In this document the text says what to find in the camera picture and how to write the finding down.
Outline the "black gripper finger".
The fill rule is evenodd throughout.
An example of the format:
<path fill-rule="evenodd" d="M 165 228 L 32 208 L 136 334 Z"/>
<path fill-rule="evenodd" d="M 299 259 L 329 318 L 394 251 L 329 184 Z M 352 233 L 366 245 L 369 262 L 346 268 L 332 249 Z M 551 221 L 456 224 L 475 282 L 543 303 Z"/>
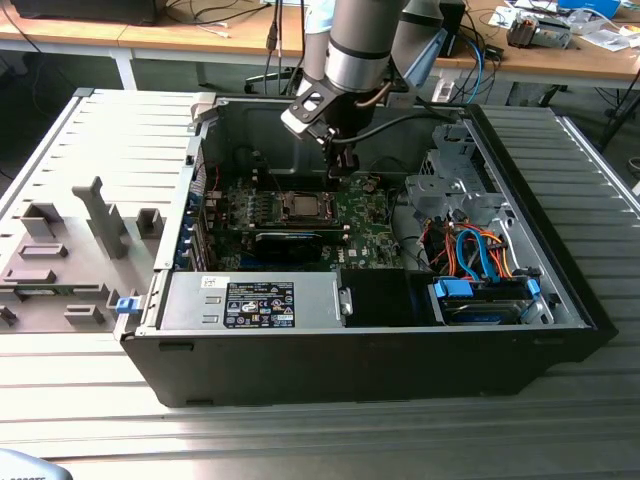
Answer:
<path fill-rule="evenodd" d="M 360 169 L 354 144 L 331 144 L 326 150 L 326 176 L 331 181 L 349 177 Z"/>

